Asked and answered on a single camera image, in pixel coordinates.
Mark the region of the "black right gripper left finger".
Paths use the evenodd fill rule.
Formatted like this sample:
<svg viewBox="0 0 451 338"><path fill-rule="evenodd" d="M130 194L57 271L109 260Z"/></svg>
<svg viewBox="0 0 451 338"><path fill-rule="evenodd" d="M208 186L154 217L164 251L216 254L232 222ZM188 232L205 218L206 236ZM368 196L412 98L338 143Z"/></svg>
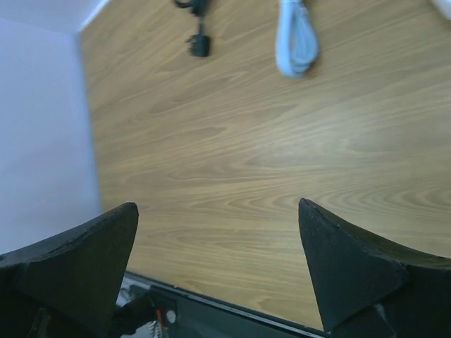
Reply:
<svg viewBox="0 0 451 338"><path fill-rule="evenodd" d="M2 337L106 337L138 225L127 202L1 255Z"/></svg>

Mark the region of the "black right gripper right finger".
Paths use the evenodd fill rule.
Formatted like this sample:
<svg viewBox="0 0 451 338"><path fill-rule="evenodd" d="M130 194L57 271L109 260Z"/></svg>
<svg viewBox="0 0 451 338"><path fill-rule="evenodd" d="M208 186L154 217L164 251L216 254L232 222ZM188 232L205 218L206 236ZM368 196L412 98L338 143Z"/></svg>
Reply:
<svg viewBox="0 0 451 338"><path fill-rule="evenodd" d="M449 337L450 259L357 227L308 199L299 231L332 337Z"/></svg>

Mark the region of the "light blue power strip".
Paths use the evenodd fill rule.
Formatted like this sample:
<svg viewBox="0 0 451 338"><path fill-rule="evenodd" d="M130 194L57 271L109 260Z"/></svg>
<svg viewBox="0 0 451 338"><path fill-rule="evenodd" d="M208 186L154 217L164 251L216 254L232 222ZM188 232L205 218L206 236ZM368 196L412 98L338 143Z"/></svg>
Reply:
<svg viewBox="0 0 451 338"><path fill-rule="evenodd" d="M279 72L299 78L319 54L319 42L303 1L279 1L275 57Z"/></svg>

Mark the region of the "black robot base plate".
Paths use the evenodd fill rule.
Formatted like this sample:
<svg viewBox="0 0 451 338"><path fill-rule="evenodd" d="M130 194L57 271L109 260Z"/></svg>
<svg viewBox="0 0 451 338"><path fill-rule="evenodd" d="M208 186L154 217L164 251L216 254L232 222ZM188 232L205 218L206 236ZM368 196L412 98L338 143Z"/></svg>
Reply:
<svg viewBox="0 0 451 338"><path fill-rule="evenodd" d="M117 304L148 296L155 319L132 337L328 337L318 329L266 315L175 285L126 272Z"/></svg>

